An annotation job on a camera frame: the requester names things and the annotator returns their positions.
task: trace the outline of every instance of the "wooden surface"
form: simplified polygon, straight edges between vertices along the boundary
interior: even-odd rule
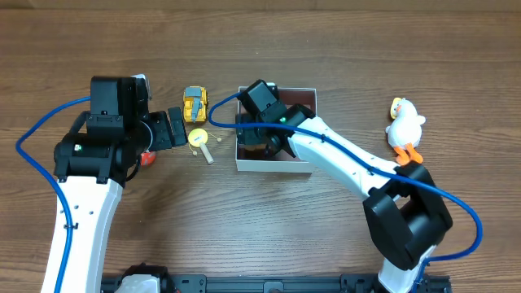
[[[383,158],[396,96],[427,118],[419,151],[436,184],[484,222],[472,256],[434,264],[455,292],[521,291],[521,15],[432,12],[0,11],[0,291],[40,290],[56,197],[15,153],[50,109],[89,94],[93,75],[151,78],[152,111],[182,104],[187,85],[211,102],[257,78],[313,87],[331,128]],[[63,111],[25,144],[48,170],[77,113]],[[231,122],[234,105],[216,119]],[[336,275],[377,272],[361,203],[324,172],[237,173],[234,132],[209,143],[215,164],[187,147],[163,151],[128,184],[106,273],[146,261],[172,273]],[[437,254],[475,237],[454,227]]]
[[[0,8],[172,10],[521,11],[519,0],[0,0]]]

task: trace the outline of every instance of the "stuffed animal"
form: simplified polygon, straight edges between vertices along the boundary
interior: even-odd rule
[[[402,166],[411,160],[421,164],[423,157],[415,147],[420,143],[421,125],[425,123],[425,117],[418,115],[414,105],[405,98],[395,98],[392,101],[391,117],[394,121],[385,129],[385,133],[387,141],[398,154],[396,162]]]

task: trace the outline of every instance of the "yellow toy truck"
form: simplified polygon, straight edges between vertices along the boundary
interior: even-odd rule
[[[205,122],[208,118],[208,93],[202,86],[185,88],[183,117],[186,122]]]

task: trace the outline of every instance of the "white cylinder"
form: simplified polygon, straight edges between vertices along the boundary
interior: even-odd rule
[[[208,148],[206,147],[204,142],[201,142],[199,147],[201,148],[201,151],[203,151],[203,155],[206,158],[206,161],[208,162],[208,164],[212,164],[213,163],[212,155],[210,154],[210,151],[208,150]]]

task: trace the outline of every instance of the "orange foot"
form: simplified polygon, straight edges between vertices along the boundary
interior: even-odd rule
[[[394,151],[398,154],[396,157],[396,162],[400,164],[400,166],[405,166],[410,162],[409,156],[407,153],[399,146],[393,147]]]
[[[415,149],[412,143],[407,143],[405,148],[409,152],[410,159],[421,164],[423,163],[423,157]]]

